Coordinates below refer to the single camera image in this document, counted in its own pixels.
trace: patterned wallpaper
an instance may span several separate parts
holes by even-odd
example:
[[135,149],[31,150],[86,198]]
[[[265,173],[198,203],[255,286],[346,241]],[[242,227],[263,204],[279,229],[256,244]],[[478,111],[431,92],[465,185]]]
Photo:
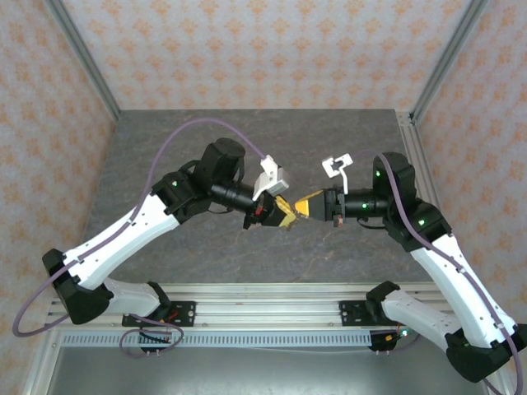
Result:
[[527,10],[491,0],[419,132],[441,206],[498,303],[527,323]]
[[469,0],[66,0],[122,109],[409,111]]
[[12,321],[42,255],[80,242],[114,125],[43,0],[0,2],[0,58],[0,388],[18,395],[41,337],[15,338]]

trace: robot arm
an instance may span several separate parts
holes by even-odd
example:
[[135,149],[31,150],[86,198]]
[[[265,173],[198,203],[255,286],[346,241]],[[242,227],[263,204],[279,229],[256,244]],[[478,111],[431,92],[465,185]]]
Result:
[[[389,236],[400,243],[428,272],[449,302],[455,316],[424,305],[389,281],[366,295],[369,314],[376,322],[388,319],[408,325],[445,351],[450,363],[463,377],[478,382],[510,359],[511,348],[465,273],[472,276],[488,298],[518,350],[522,350],[527,344],[527,325],[516,324],[488,294],[464,258],[443,215],[436,207],[417,197],[415,170],[407,159],[399,153],[384,155],[392,167],[411,226],[433,246],[453,257],[460,264],[459,268],[423,247],[410,234],[396,210],[394,194],[380,158],[374,160],[372,188],[350,191],[347,187],[324,189],[301,199],[296,203],[296,209],[304,216],[320,221],[333,221],[335,226],[343,225],[350,217],[364,221],[372,217],[382,218]],[[341,156],[337,160],[324,160],[323,167],[333,178],[351,163],[347,156]]]
[[170,301],[159,285],[128,284],[108,275],[155,238],[208,211],[212,203],[243,212],[245,229],[252,224],[291,226],[296,214],[280,196],[288,187],[282,168],[267,156],[253,188],[241,183],[244,155],[238,142],[220,138],[207,146],[200,160],[154,184],[133,220],[136,207],[76,248],[48,251],[43,262],[50,276],[65,263],[78,261],[53,283],[72,322],[87,323],[102,313],[165,318]]

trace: table surface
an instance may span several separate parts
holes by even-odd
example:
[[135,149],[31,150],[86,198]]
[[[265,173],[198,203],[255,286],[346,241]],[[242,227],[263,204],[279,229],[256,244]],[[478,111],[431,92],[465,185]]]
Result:
[[[163,141],[183,122],[222,119],[238,127],[291,178],[291,203],[331,187],[321,160],[364,149],[404,152],[393,110],[269,109],[124,111],[100,179],[85,239],[131,210]],[[234,136],[221,126],[192,126],[168,146],[154,180],[199,159],[208,143]],[[349,188],[371,187],[372,157],[349,168]],[[245,182],[261,172],[247,148]],[[426,272],[383,230],[349,221],[299,221],[292,230],[252,226],[243,215],[205,213],[153,240],[111,275],[115,280],[161,283],[430,281]]]

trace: black mounting bracket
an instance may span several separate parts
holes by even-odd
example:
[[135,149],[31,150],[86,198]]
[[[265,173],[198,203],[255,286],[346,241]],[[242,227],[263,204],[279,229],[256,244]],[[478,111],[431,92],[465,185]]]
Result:
[[[194,320],[196,319],[196,302],[170,302],[169,308],[169,320],[166,323],[171,323],[177,327],[191,328],[194,326]],[[155,327],[152,323],[145,323],[138,319],[135,319],[131,315],[125,314],[121,325],[124,327],[132,328],[145,328]]]
[[365,300],[343,300],[338,303],[343,327],[397,326],[398,323],[387,318],[376,318],[366,308]]

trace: gray marble surface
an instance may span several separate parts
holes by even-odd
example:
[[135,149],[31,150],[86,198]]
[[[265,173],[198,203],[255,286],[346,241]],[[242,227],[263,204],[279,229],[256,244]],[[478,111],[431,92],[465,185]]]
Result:
[[[404,152],[393,110],[167,110],[124,111],[86,228],[89,239],[137,203],[157,150],[184,121],[219,118],[238,127],[291,177],[283,194],[291,203],[333,184],[320,161],[363,149]],[[209,142],[233,137],[217,125],[192,126],[168,146],[155,180],[199,159]],[[371,186],[373,158],[349,168],[350,188]],[[245,182],[260,173],[259,158],[247,148]],[[112,277],[144,282],[379,282],[428,281],[429,277],[382,230],[356,222],[299,221],[292,230],[253,226],[243,216],[205,213],[152,241]]]

